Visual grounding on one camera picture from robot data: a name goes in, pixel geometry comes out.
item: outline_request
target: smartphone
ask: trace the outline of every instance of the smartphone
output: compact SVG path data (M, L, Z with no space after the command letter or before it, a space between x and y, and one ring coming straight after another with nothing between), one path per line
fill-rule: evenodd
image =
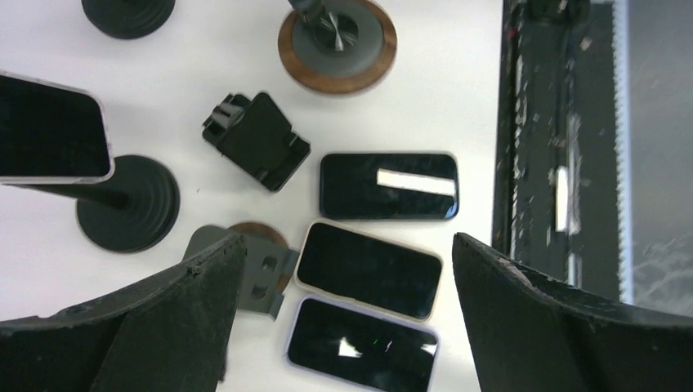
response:
M319 219L308 229L294 280L313 292L422 321L433 310L442 270L436 255Z
M458 200L449 154L339 153L320 163L320 213L330 219L449 219Z
M87 92L0 70L0 183L97 183L114 161Z
M290 363L386 392L428 391L438 351L433 332L315 296L290 336Z

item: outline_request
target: round base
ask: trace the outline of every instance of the round base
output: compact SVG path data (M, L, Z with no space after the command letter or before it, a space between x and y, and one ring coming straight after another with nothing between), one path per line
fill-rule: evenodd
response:
M176 0L82 0L87 18L97 29L118 39L149 35L171 16Z
M395 26L385 12L368 0L325 0L334 22L331 30L343 51L327 47L330 40L305 28L292 11L279 31L279 57L287 72L302 85L327 94L348 94L376 83L392 66L397 48ZM353 45L343 42L354 40Z
M276 229L268 225L265 225L264 223L241 222L231 226L229 230L233 230L236 233L241 234L259 234L264 237L267 237L273 243L288 248L288 244L286 242L286 239L284 239L284 236L282 236ZM279 292L284 292L284 289L288 286L288 282L290 280L291 275L281 274L279 277L279 281L277 282L277 290L279 290Z
M77 219L84 234L112 252L133 253L153 247L176 222L181 205L178 184L161 163L139 155L115 159L115 173L96 185L128 195L122 210L77 201Z

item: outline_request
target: white tabletop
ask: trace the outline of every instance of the white tabletop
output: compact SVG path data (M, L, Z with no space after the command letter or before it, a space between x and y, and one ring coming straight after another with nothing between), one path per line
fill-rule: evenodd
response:
M391 72L374 89L329 97L284 71L277 33L285 0L178 0L168 22L119 41L93 27L79 1L0 2L0 69L86 89L105 105L114 154L167 165L181 212L159 245L104 252L82 235L74 201L0 187L0 319L49 316L181 261L202 225L273 225L298 249L318 216L318 164L333 151L445 150L458 160L460 210L447 222L354 224L439 254L445 263L428 325L440 336L431 390L479 390L455 291L454 233L490 242L501 0L382 0L399 41ZM312 153L270 194L203 141L202 121L228 93L265 90ZM237 313L219 391L358 388L290 367L290 323L305 294L289 284L279 317Z

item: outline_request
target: gray floor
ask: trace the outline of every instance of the gray floor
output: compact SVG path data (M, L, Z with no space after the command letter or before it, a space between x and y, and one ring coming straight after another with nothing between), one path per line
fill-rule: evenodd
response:
M693 2L630 2L635 303L693 316Z

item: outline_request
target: phone bezel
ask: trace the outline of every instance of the phone bezel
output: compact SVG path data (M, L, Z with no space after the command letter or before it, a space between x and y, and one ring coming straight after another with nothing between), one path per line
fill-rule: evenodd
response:
M2 173L0 173L0 184L7 184L7 185L27 185L27 184L57 184L57 185L72 185L72 184L98 184L100 182L108 180L113 173L115 172L115 160L113 156L113 150L111 148L111 143L108 135L108 125L106 124L106 119L105 119L105 111L104 111L104 105L101 100L96 98L91 92L82 90L79 88L75 87L69 87L65 86L59 83L54 83L54 82L48 82L46 80L42 80L39 78L32 78L29 76L25 75L20 75L17 73L12 73L9 71L5 71L0 69L0 76L3 77L8 77L8 78L14 78L14 79L19 79L25 82L31 82L31 83L36 83L40 84L46 87L53 87L59 90L65 90L65 91L71 91L75 92L78 94L81 94L83 96L88 97L89 99L93 100L99 107L100 115L101 115L101 123L103 124L104 127L104 138L105 138L105 143L106 143L106 149L108 151L109 155L109 171L106 173L104 176L97 176L97 177L82 177L82 176L57 176L57 177L50 177L50 176L31 176L31 177L23 177L23 176L3 176Z
M293 322L291 323L291 328L289 330L288 338L286 340L286 345L284 347L284 360L288 363L289 366L291 366L292 368L302 369L303 371L310 372L310 373L316 374L318 376L322 376L322 377L326 376L328 378L331 378L331 379L339 381L339 382L346 382L349 385L358 386L360 388L364 388L367 390L382 392L382 390L380 390L378 388L375 388L375 387L372 387L369 385L359 384L358 382L347 380L347 379L341 378L339 376L334 376L333 374L320 372L320 371L317 371L313 368L305 367L305 366L302 366L298 363L294 363L291 361L291 359L288 357L288 348L291 345L293 333L296 330L296 323L298 322L298 315L301 313L301 308L303 307L303 302L305 302L307 300L315 300L318 302L323 302L323 303L328 304L328 305L332 305L332 306L342 308L345 310L350 310L350 311L353 311L353 312L358 313L358 314L365 314L367 316L370 316L370 317L373 317L373 318L376 318L376 319L379 319L379 320L382 320L382 321L385 321L388 323L393 323L396 325L400 325L402 327L409 327L409 328L412 328L416 331L430 333L431 335L433 335L433 337L436 338L437 347L436 347L436 353L433 354L433 364L431 365L431 376L428 378L428 387L427 387L426 391L431 390L431 384L433 382L433 372L435 371L436 364L438 362L438 354L440 353L440 350L442 350L442 348L443 348L442 345L440 344L440 337L436 333L436 331L434 331L433 329L431 329L429 327L423 326L421 323L412 323L409 320L405 320L405 319L402 319L399 317L392 317L390 314L383 313L383 312L378 311L378 310L365 308L363 306L358 306L358 305L355 305L352 303L345 303L345 302L338 301L338 300L336 300L334 298L330 298L330 297L322 297L322 296L319 296L315 293L305 295L301 299L301 301L298 303L298 308L295 312L296 314L293 316Z
M409 215L409 216L391 216L391 217L372 217L372 218L355 218L355 217L345 217L345 216L333 216L325 212L323 208L323 196L324 196L324 189L323 189L323 165L324 165L324 160L327 157L330 157L332 155L443 155L446 156L450 159L453 160L453 163L455 165L455 199L457 200L457 209L455 210L454 214L451 216L443 217L443 218L437 218L437 217L430 217L430 216L425 216L425 215L420 215L420 216L415 216L415 215ZM320 215L327 217L329 219L339 219L340 221L352 221L352 222L359 222L359 221L449 221L453 218L455 218L458 213L459 213L459 165L457 162L456 157L454 154L448 152L448 151L361 151L361 152L355 152L355 151L342 151L342 152L332 152L329 154L326 154L325 156L322 157L320 160L320 179L319 179L319 194L318 194L318 205L319 205L319 210L320 210Z
M374 239L377 239L379 241L383 241L385 243L390 243L392 245L396 245L397 247L402 247L402 248L408 249L410 251L419 252L419 253L423 253L423 254L435 257L436 260L438 260L438 262L440 263L440 277L438 278L438 284L436 285L436 294L433 297L433 305L431 306L431 311L428 313L428 315L425 318L415 318L412 316L408 316L407 314L397 313L393 310L381 308L380 306L371 305L367 302L358 301L354 298L350 298L347 296L339 296L337 294L332 294L332 292L327 292L327 291L322 290L320 288L317 288L315 286L311 286L308 283L304 283L298 277L298 267L301 265L301 262L303 260L303 249L305 249L305 247L306 247L306 243L308 241L308 234L311 232L313 225L315 225L317 223L322 223L325 225L331 225L331 226L336 227L338 229L342 229L345 231L349 231L352 233L363 235L363 236L368 237L368 238L374 238ZM389 314L390 316L400 318L400 319L405 319L405 320L408 320L410 322L425 323L428 319L431 318L431 315L433 314L433 310L436 308L436 302L438 301L438 295L440 294L440 280L443 277L444 269L445 269L445 265L443 264L443 260L440 258L440 256L438 256L434 252L431 252L431 251L428 251L428 250L422 249L422 248L411 247L410 245L406 245L404 243L393 241L389 238L383 238L383 237L380 237L377 235L372 235L372 234L366 233L366 232L361 231L361 230L353 229L353 228L349 227L349 225L344 225L344 224L342 224L340 222L336 222L334 220L330 220L330 219L326 219L326 218L318 218L316 220L313 220L311 225L308 226L308 230L306 231L306 236L304 237L303 244L301 245L301 252L299 254L298 261L296 262L296 268L293 270L293 281L296 283L297 286L299 286L300 288L302 288L303 290L306 290L308 292L314 292L316 294L320 294L321 296L333 298L337 301L346 302L346 303L350 303L350 304L356 304L356 305L364 307L366 309L376 311L376 312L382 312L384 314Z

